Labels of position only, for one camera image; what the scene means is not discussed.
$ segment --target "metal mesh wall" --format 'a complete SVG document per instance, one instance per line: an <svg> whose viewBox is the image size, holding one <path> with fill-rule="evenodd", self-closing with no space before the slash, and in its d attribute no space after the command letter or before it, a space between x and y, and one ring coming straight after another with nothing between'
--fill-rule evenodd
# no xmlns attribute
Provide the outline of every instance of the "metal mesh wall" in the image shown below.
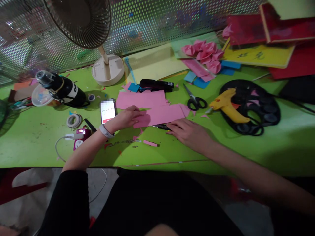
<svg viewBox="0 0 315 236"><path fill-rule="evenodd" d="M228 14L258 12L264 0L112 0L108 54L125 55L225 26ZM94 63L54 25L41 0L0 0L0 86Z"/></svg>

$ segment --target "black thermos bottle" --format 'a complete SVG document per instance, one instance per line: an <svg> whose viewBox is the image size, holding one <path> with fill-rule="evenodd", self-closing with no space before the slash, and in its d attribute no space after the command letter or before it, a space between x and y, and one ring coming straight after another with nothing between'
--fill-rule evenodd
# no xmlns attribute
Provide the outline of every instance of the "black thermos bottle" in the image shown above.
<svg viewBox="0 0 315 236"><path fill-rule="evenodd" d="M36 79L55 99L67 106L79 108L90 104L85 93L70 79L45 70L37 72Z"/></svg>

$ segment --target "black palette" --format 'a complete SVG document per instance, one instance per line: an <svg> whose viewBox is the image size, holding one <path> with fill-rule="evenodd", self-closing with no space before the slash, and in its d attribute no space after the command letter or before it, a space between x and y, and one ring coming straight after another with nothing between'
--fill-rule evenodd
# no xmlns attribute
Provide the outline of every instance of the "black palette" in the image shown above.
<svg viewBox="0 0 315 236"><path fill-rule="evenodd" d="M236 94L231 98L231 102L240 104L237 111L251 119L247 124L237 124L221 111L225 120L236 132L243 135L258 136L264 133L264 127L279 123L281 117L280 108L274 97L266 90L251 81L232 80L223 85L220 94L227 89L233 88L236 88ZM255 91L258 96L252 95L253 91ZM259 105L251 102L251 100L258 100ZM248 114L250 110L259 116L260 121L255 122L253 117L250 117Z"/></svg>

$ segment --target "person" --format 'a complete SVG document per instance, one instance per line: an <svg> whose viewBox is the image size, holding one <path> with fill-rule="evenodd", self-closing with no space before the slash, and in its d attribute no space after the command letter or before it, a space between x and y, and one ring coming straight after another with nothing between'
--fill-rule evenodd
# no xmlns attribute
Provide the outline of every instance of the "person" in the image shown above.
<svg viewBox="0 0 315 236"><path fill-rule="evenodd" d="M113 134L137 123L136 106L104 124ZM315 215L315 197L285 178L234 153L187 119L167 124L167 134L236 175L265 202ZM85 172L107 137L98 130L66 161L38 235L242 235L208 192L181 172L122 170L89 229L88 175Z"/></svg>

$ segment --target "black scissors handle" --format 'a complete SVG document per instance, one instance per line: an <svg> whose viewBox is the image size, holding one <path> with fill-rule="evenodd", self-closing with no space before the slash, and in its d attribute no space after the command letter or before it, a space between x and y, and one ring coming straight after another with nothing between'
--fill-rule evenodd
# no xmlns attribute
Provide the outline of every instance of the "black scissors handle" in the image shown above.
<svg viewBox="0 0 315 236"><path fill-rule="evenodd" d="M196 101L192 98L188 100L187 106L190 110L197 111L199 108L206 108L208 106L206 100L199 97L195 97L195 99Z"/></svg>

